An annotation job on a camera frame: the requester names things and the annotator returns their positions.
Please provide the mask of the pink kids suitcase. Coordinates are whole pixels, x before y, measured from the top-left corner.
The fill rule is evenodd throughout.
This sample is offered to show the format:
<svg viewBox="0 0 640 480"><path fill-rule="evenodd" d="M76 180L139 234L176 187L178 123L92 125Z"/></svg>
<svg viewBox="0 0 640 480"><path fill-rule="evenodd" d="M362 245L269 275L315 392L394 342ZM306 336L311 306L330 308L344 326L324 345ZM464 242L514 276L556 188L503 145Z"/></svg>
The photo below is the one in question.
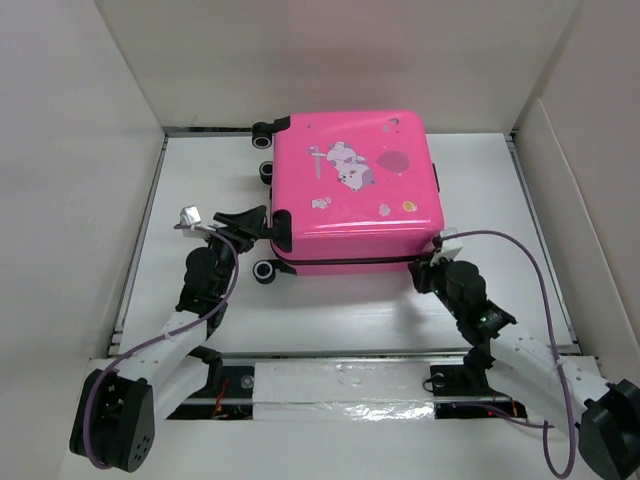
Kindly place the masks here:
<svg viewBox="0 0 640 480"><path fill-rule="evenodd" d="M273 150L259 167L274 254L252 268L262 284L277 272L402 270L445 227L424 125L410 110L295 113L254 123L251 141Z"/></svg>

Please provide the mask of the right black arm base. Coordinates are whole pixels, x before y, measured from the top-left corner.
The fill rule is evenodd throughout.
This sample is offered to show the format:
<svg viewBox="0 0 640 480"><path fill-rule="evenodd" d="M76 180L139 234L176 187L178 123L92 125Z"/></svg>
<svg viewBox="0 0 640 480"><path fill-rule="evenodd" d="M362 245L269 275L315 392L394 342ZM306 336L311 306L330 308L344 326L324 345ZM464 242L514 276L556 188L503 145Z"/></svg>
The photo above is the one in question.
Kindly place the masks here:
<svg viewBox="0 0 640 480"><path fill-rule="evenodd" d="M437 419L528 419L524 405L492 390L482 372L462 364L431 365L422 386L433 395Z"/></svg>

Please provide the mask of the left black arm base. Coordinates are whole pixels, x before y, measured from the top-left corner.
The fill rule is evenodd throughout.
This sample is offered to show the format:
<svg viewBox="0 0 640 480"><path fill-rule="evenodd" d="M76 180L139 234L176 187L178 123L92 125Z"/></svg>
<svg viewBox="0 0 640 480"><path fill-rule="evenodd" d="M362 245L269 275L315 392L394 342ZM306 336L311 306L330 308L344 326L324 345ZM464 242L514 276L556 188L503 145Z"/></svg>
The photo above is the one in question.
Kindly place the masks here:
<svg viewBox="0 0 640 480"><path fill-rule="evenodd" d="M251 420L255 368L225 365L212 370L207 384L189 396L168 420Z"/></svg>

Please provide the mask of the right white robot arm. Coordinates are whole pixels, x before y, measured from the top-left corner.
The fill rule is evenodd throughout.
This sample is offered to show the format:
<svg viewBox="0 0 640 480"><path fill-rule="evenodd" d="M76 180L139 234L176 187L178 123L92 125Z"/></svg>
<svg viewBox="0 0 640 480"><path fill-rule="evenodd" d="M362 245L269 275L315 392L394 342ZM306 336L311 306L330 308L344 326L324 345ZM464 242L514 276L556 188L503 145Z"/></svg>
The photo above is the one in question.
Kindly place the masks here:
<svg viewBox="0 0 640 480"><path fill-rule="evenodd" d="M461 371L467 389L491 388L525 404L576 440L581 458L602 479L627 479L638 471L638 386L555 358L550 346L488 299L475 265L419 259L408 269L416 291L434 294L471 346Z"/></svg>

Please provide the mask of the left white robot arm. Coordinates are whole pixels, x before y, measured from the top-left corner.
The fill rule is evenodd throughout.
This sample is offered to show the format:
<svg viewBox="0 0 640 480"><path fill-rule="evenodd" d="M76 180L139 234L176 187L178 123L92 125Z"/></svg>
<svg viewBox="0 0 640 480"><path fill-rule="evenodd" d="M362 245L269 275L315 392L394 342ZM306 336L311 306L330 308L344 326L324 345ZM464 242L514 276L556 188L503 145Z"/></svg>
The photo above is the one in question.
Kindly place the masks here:
<svg viewBox="0 0 640 480"><path fill-rule="evenodd" d="M174 311L158 333L95 369L82 387L69 449L100 470L136 471L160 420L191 394L208 397L222 387L220 355L204 343L224 318L240 254L268 230L267 209L217 213L205 225L190 206L175 228L205 243L186 257Z"/></svg>

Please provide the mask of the aluminium rail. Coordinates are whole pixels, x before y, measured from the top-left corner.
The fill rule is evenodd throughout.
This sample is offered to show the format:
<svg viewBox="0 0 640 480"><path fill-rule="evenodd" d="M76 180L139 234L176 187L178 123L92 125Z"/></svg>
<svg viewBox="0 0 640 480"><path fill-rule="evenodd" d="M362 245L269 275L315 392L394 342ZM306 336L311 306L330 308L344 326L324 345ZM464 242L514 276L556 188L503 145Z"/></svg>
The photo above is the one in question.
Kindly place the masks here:
<svg viewBox="0 0 640 480"><path fill-rule="evenodd" d="M503 134L432 134L446 223L463 233L461 258L476 264L489 298L541 341L566 355L579 346L542 243L513 140ZM245 135L171 138L135 252L118 320L116 351L159 332L177 303L186 256L200 242L174 229L180 210L216 212L265 204L259 165L271 158ZM431 295L417 293L408 272L372 275L279 275L258 283L253 265L271 256L258 242L240 258L240 276L209 346L233 360L318 360L459 356L468 344Z"/></svg>

